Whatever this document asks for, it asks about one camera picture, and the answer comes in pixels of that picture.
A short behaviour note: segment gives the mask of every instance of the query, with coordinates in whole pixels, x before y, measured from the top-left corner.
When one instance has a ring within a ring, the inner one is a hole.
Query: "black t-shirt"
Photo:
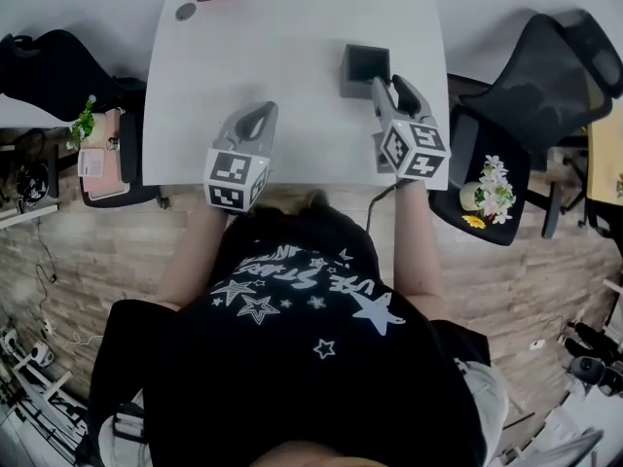
[[[334,251],[254,239],[172,317],[144,389],[155,465],[246,466],[293,440],[391,467],[483,465],[454,359],[489,364],[486,339],[430,323]]]

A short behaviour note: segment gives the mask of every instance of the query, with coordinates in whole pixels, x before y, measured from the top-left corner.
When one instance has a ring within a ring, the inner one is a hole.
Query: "black chair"
[[[459,97],[462,105],[451,116],[450,191],[446,196],[430,193],[431,209],[451,225],[509,245],[527,200],[545,209],[542,235],[553,235],[560,187],[552,185],[549,197],[528,191],[530,170],[545,170],[547,150],[607,116],[612,97],[623,92],[623,63],[597,22],[583,11],[567,14],[567,19],[564,27],[549,16],[535,15],[495,83]],[[468,213],[460,207],[458,190],[478,180],[485,155],[504,161],[517,201],[510,209],[513,220],[480,230],[462,219]]]
[[[50,31],[36,40],[11,35],[0,42],[0,92],[35,105],[65,122],[78,118],[95,95],[94,112],[122,108],[120,157],[122,180],[129,191],[121,196],[83,200],[91,207],[120,207],[156,199],[168,207],[160,187],[142,184],[142,119],[146,84],[133,78],[111,78],[71,33]],[[77,162],[77,154],[59,159],[54,147],[48,157],[50,196],[58,197],[58,173]]]

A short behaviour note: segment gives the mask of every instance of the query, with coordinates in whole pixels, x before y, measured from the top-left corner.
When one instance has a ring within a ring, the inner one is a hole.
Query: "electrical outlet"
[[[534,351],[535,349],[540,349],[545,345],[545,339],[539,339],[538,341],[531,342],[530,351]]]
[[[54,335],[55,329],[52,326],[52,323],[50,322],[50,320],[48,320],[47,318],[44,318],[43,320],[43,330],[46,331],[46,334],[48,334],[48,336]]]

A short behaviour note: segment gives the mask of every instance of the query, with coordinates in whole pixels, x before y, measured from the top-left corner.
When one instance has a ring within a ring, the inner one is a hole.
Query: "star print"
[[[256,293],[253,289],[248,288],[250,283],[251,282],[242,282],[241,284],[238,284],[235,280],[230,280],[230,285],[216,289],[215,291],[212,291],[211,294],[226,293],[227,296],[225,298],[225,306],[229,306],[238,294]]]
[[[351,292],[350,295],[353,296],[361,306],[361,311],[356,312],[353,317],[368,318],[382,336],[387,333],[388,323],[396,325],[405,323],[404,318],[392,315],[388,310],[389,302],[391,301],[391,293],[387,292],[374,301],[369,300],[358,292]]]
[[[308,305],[312,305],[314,309],[327,307],[327,305],[324,303],[324,298],[317,298],[316,296],[311,296],[311,299],[308,301]]]
[[[279,314],[280,311],[271,305],[269,305],[269,301],[271,297],[262,298],[261,300],[254,300],[249,298],[248,296],[242,295],[242,298],[246,302],[246,306],[238,312],[238,316],[241,315],[251,315],[255,323],[258,325],[262,325],[262,321],[266,315],[274,315]]]
[[[346,249],[346,247],[344,248],[344,251],[342,251],[342,252],[340,253],[340,258],[342,258],[344,261],[348,261],[348,260],[351,260],[351,259],[352,259],[352,256],[349,256],[349,255],[347,254],[347,249]]]
[[[314,258],[313,260],[311,260],[310,263],[310,267],[317,269],[321,269],[325,265],[328,265],[328,263],[325,262],[322,258]]]
[[[320,360],[324,360],[327,356],[335,356],[333,344],[335,344],[335,341],[327,342],[324,340],[319,340],[318,346],[316,346],[313,350],[318,353],[318,355],[320,356]]]

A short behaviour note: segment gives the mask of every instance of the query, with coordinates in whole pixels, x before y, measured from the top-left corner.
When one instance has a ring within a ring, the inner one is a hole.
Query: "person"
[[[590,356],[602,360],[606,365],[621,360],[618,344],[604,332],[598,332],[583,322],[568,322],[566,328],[572,329],[586,345],[572,338],[562,336],[562,342],[568,353],[574,358]]]
[[[322,192],[227,221],[203,205],[157,303],[113,305],[87,417],[105,465],[491,460],[508,401],[487,338],[450,321],[422,182],[396,191],[394,289]]]

